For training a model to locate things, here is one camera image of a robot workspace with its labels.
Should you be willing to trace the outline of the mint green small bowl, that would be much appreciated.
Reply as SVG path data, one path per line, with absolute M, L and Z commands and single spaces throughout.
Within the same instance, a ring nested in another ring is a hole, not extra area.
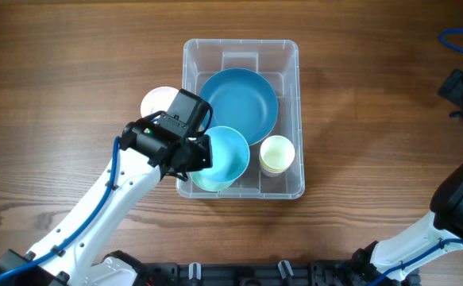
M 221 191 L 231 186 L 236 177 L 223 173 L 206 173 L 203 171 L 191 172 L 190 177 L 195 185 L 204 191 Z

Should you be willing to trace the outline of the light blue small bowl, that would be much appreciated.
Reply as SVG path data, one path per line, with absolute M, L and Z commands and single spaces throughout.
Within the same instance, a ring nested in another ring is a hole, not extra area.
M 212 167 L 202 171 L 239 178 L 250 160 L 249 145 L 245 138 L 235 129 L 226 126 L 211 127 L 206 135 L 210 136 Z

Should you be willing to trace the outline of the pale pink small bowl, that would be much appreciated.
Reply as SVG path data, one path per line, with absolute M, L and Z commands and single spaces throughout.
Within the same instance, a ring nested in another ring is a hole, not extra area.
M 151 90 L 141 102 L 141 116 L 144 118 L 157 111 L 167 111 L 178 92 L 174 87 L 157 87 Z

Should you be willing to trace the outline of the dark blue bowl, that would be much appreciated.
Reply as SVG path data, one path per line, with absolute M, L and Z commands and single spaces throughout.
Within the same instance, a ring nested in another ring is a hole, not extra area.
M 230 68 L 212 75 L 199 92 L 208 102 L 212 118 L 203 123 L 238 131 L 254 145 L 276 123 L 279 103 L 270 83 L 262 75 L 244 68 Z

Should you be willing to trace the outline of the pink plastic cup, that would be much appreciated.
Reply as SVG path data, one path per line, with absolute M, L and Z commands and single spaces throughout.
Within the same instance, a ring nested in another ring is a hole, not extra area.
M 277 176 L 280 176 L 282 173 L 284 173 L 284 170 L 280 171 L 280 172 L 277 172 L 277 171 L 272 172 L 272 171 L 264 168 L 263 166 L 260 167 L 260 170 L 264 175 L 266 175 L 268 177 L 277 177 Z

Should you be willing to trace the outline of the cream plastic cup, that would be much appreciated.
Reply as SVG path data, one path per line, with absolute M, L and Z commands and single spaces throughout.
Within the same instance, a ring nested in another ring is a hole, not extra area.
M 280 135 L 267 137 L 260 145 L 260 157 L 273 168 L 291 166 L 295 159 L 295 147 L 286 137 Z

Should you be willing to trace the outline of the clear plastic storage container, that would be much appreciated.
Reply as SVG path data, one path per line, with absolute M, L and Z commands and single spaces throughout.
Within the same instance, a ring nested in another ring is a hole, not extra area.
M 192 180 L 177 180 L 178 193 L 191 199 L 297 199 L 305 190 L 303 131 L 299 83 L 299 50 L 290 40 L 190 39 L 183 47 L 183 89 L 199 95 L 216 73 L 244 68 L 270 83 L 279 103 L 274 135 L 286 137 L 295 147 L 289 169 L 277 177 L 260 170 L 260 145 L 249 145 L 250 162 L 244 174 L 221 191 L 204 191 Z

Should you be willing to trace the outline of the yellow plastic cup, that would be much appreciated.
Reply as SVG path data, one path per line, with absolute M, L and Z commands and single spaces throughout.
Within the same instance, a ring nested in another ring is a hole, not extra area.
M 285 172 L 289 168 L 290 168 L 290 165 L 288 165 L 287 167 L 281 167 L 281 168 L 270 167 L 260 157 L 260 169 L 262 171 L 267 172 L 267 173 L 278 174 L 278 173 Z

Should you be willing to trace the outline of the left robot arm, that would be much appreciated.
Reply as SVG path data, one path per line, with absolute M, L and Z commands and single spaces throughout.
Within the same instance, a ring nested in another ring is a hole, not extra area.
M 94 260 L 131 208 L 165 176 L 181 180 L 211 166 L 210 104 L 180 89 L 167 110 L 130 122 L 106 170 L 65 219 L 27 254 L 0 258 L 0 285 L 139 285 L 142 264 Z

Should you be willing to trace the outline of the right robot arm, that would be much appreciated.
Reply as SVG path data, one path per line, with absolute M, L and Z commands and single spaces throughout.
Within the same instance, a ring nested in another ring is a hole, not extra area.
M 438 94 L 458 106 L 452 115 L 463 119 L 463 71 L 453 70 Z M 401 282 L 419 267 L 461 250 L 463 163 L 437 188 L 427 214 L 395 237 L 359 249 L 349 267 L 368 285 L 386 285 Z

